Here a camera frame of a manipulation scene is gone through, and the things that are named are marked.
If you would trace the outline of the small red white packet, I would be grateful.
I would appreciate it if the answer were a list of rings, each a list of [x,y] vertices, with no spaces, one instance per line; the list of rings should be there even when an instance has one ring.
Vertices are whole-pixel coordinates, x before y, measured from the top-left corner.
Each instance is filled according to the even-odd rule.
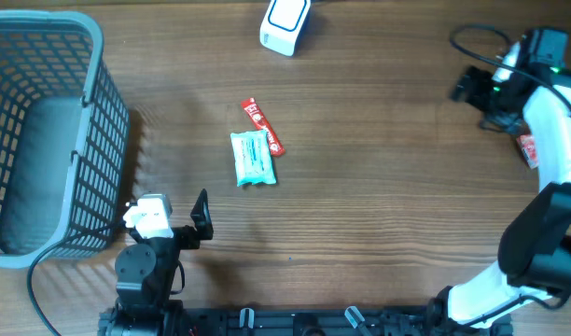
[[[517,145],[530,169],[538,167],[535,138],[531,134],[522,134],[516,138]]]

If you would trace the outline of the teal tissue pack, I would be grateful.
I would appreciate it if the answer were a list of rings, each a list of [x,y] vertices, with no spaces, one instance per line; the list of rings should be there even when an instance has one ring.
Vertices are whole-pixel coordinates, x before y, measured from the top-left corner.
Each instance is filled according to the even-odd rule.
[[[246,184],[277,183],[266,131],[232,133],[230,141],[238,187]]]

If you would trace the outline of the red stick packet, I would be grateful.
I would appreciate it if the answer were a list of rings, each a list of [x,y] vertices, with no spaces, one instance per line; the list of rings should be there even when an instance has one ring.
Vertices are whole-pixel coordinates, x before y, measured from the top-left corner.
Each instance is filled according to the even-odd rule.
[[[275,133],[269,121],[267,120],[266,116],[258,106],[257,101],[253,97],[247,98],[241,101],[241,108],[251,119],[251,121],[258,130],[264,130],[267,132],[270,153],[274,157],[279,157],[284,155],[286,153],[286,150],[281,141],[279,140],[279,138],[277,137],[277,134]]]

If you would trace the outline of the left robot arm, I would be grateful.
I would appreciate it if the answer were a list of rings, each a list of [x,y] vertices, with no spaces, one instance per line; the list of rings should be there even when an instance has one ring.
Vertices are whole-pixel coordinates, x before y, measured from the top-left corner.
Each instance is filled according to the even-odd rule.
[[[175,273],[185,276],[179,260],[183,250],[198,249],[214,236],[208,194],[202,189],[190,217],[191,226],[174,228],[169,197],[148,193],[128,203],[122,216],[135,243],[125,247],[115,262],[115,305],[100,314],[98,333],[113,335],[196,335],[183,302],[173,300]]]

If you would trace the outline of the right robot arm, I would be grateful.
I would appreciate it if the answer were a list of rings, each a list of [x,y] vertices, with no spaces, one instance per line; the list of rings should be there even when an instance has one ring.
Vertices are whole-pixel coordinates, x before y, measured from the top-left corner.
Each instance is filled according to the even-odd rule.
[[[482,113],[480,128],[532,136],[539,192],[504,231],[493,264],[445,287],[405,320],[424,335],[508,335],[512,312],[535,303],[557,311],[571,298],[571,70],[568,34],[536,27],[513,42],[486,24],[464,24],[451,46],[494,66],[469,66],[450,93]]]

